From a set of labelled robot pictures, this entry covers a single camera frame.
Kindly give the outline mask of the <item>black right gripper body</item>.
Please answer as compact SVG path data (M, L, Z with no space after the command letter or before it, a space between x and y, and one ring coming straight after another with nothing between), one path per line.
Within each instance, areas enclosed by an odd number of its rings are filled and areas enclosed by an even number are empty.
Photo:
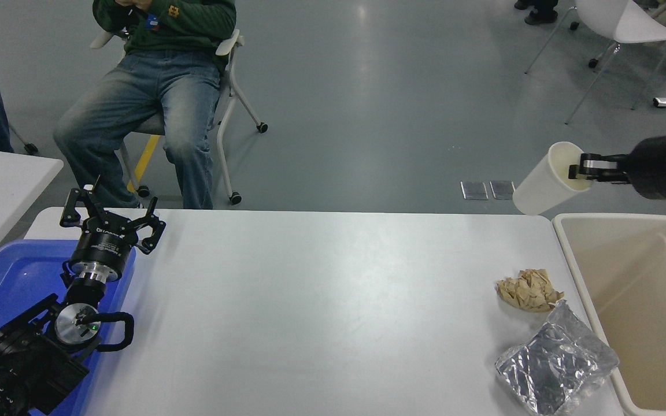
M666 200L666 135L637 144L622 162L622 171L642 197Z

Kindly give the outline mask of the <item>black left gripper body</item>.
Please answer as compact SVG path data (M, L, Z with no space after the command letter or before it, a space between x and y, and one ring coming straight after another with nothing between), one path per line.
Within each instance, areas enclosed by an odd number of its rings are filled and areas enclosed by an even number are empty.
M90 264L100 264L112 273L122 273L136 243L135 230L122 230L120 226L113 230L111 224L87 220L82 225L82 236L69 260L69 268L73 272L82 272Z

